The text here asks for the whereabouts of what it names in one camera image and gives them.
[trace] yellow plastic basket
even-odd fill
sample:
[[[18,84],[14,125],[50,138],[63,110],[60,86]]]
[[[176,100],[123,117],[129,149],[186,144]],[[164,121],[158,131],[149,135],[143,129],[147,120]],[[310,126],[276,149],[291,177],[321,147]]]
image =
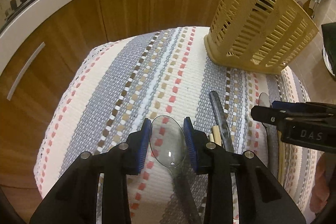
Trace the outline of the yellow plastic basket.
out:
[[[220,0],[204,43],[218,65],[279,74],[317,33],[295,0]]]

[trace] metal screw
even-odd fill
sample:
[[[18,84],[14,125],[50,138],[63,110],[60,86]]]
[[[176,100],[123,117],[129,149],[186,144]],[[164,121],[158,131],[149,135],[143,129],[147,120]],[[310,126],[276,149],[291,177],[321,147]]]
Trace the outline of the metal screw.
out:
[[[121,144],[119,144],[119,149],[126,150],[127,148],[128,148],[128,144],[127,143],[121,143]]]
[[[81,153],[81,158],[84,160],[87,159],[89,156],[90,156],[90,152],[88,151]]]
[[[244,155],[245,155],[246,158],[249,158],[249,159],[252,159],[254,157],[254,153],[252,151],[249,151],[249,150],[246,151],[244,153]]]
[[[209,149],[214,149],[214,148],[216,148],[216,144],[212,143],[212,142],[209,142],[209,143],[206,144],[206,147],[209,148]]]

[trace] pink stripe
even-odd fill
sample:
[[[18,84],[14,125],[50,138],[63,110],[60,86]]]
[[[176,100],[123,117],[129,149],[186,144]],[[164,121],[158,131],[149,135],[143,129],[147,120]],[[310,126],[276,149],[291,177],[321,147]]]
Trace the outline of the pink stripe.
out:
[[[114,44],[117,44],[117,43],[118,43],[118,42],[115,42],[115,43],[111,44],[109,47],[107,47],[107,48],[105,49],[105,51],[107,51],[109,48],[111,48]],[[97,63],[97,61],[98,61],[99,59],[100,59],[100,57],[96,58],[94,62],[88,64],[86,67],[93,67],[93,66],[95,65],[95,63]],[[83,70],[83,72],[82,72],[82,73],[79,75],[79,77],[78,77],[78,78],[80,79],[80,81],[84,81],[84,79],[85,79],[85,77],[86,77],[86,74],[87,74],[89,71],[90,71],[90,69],[84,69],[84,70]],[[74,83],[74,84],[73,84],[74,90],[72,90],[71,93],[68,93],[67,96],[65,97],[65,99],[66,99],[67,97],[69,97],[69,96],[70,96],[70,97],[74,97],[75,94],[76,94],[76,89],[79,88],[80,85],[81,85],[81,83]],[[66,100],[66,106],[60,108],[60,109],[62,109],[62,113],[65,113],[65,112],[67,111],[67,109],[68,109],[67,105],[69,105],[69,104],[71,103],[71,101],[72,101],[71,98],[68,98],[68,99]],[[55,135],[57,134],[57,129],[58,129],[58,127],[59,127],[59,124],[60,124],[62,118],[63,118],[63,115],[58,115],[58,116],[57,116],[58,122],[54,125],[54,131],[53,131],[52,134],[51,134],[51,139],[50,139],[48,142],[46,142],[46,143],[48,144],[48,149],[46,150],[47,154],[50,153],[50,149],[51,149],[51,147],[52,147],[52,145],[53,145],[53,141],[52,141],[52,139],[53,139],[53,138],[55,137]],[[45,171],[44,171],[44,170],[47,168],[47,165],[46,165],[47,161],[48,161],[48,156],[44,157],[43,170],[42,170],[42,172],[41,172],[41,176],[43,176],[43,177],[45,176]],[[39,186],[38,186],[39,191],[40,191],[40,194],[42,194],[43,181],[44,181],[44,180],[41,179],[41,180],[40,180],[41,183],[40,183]]]

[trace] clear plastic spoon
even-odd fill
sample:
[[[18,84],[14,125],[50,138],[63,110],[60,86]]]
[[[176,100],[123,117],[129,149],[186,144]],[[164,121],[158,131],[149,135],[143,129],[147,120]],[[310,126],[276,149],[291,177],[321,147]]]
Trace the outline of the clear plastic spoon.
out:
[[[189,224],[201,223],[201,218],[182,167],[187,147],[179,124],[169,116],[158,116],[150,129],[150,145],[157,161],[168,168],[182,211]]]
[[[265,107],[272,107],[271,100],[269,96],[267,95],[267,93],[265,92],[260,93],[259,99],[258,99],[258,105],[265,106]]]

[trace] cabinet handle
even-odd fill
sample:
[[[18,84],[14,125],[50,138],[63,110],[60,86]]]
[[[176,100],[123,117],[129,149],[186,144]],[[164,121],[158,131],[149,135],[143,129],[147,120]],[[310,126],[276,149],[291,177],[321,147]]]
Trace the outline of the cabinet handle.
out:
[[[45,43],[42,42],[41,45],[38,46],[38,48],[34,51],[34,53],[31,55],[31,57],[29,57],[28,61],[25,63],[25,65],[23,66],[23,68],[21,69],[21,71],[19,72],[19,74],[17,75],[12,87],[10,88],[10,91],[7,95],[7,100],[11,100],[12,96],[14,94],[14,91],[17,87],[17,85],[19,84],[22,76],[25,74],[26,70],[28,69],[28,67],[30,66],[30,64],[33,62],[33,60],[35,59],[35,57],[39,54],[39,52],[44,48]]]

